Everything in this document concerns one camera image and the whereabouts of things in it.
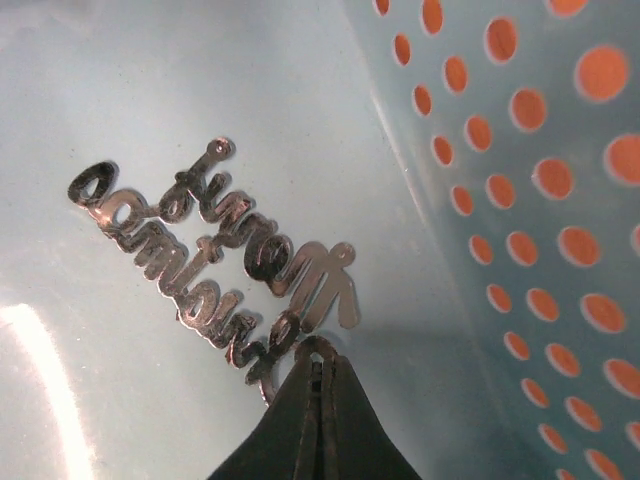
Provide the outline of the silver scroll ornament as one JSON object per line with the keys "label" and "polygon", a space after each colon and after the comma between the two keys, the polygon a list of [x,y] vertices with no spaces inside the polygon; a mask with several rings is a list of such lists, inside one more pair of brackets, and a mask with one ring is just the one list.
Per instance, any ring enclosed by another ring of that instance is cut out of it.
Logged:
{"label": "silver scroll ornament", "polygon": [[[255,211],[249,196],[226,189],[229,176],[213,170],[234,150],[230,139],[213,139],[189,169],[176,173],[155,206],[135,190],[116,189],[118,170],[111,161],[82,171],[67,195],[122,252],[133,255],[144,277],[173,302],[177,321],[224,351],[230,365],[245,369],[246,383],[258,386],[271,403],[274,367],[300,334],[312,333],[331,309],[338,311],[342,328],[359,324],[355,285],[346,270],[355,249],[317,241],[293,247],[275,221]],[[266,342],[250,340],[257,321],[238,311],[240,293],[223,293],[216,282],[198,278],[225,250],[238,248],[246,275],[274,297],[289,299]]]}

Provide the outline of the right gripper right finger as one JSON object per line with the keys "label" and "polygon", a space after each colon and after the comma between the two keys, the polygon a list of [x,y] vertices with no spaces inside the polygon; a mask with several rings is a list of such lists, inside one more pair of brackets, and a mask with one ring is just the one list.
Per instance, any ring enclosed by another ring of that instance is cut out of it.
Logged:
{"label": "right gripper right finger", "polygon": [[324,479],[417,479],[381,425],[349,360],[326,359],[320,390]]}

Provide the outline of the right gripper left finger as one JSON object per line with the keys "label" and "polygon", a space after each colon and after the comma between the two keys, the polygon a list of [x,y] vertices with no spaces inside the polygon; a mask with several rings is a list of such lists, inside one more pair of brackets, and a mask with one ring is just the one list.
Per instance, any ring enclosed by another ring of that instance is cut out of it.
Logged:
{"label": "right gripper left finger", "polygon": [[321,479],[323,358],[298,355],[255,429],[210,475],[212,479]]}

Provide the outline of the blue plastic basket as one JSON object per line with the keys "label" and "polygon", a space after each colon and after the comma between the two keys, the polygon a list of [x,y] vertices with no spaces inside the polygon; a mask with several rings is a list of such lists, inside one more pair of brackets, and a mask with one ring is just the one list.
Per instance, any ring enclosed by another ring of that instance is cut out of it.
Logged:
{"label": "blue plastic basket", "polygon": [[[212,479],[267,408],[71,202],[214,167],[295,248],[355,249],[279,359],[341,355],[417,479],[639,475],[635,1],[5,1],[1,475]],[[266,342],[241,248],[200,280]]]}

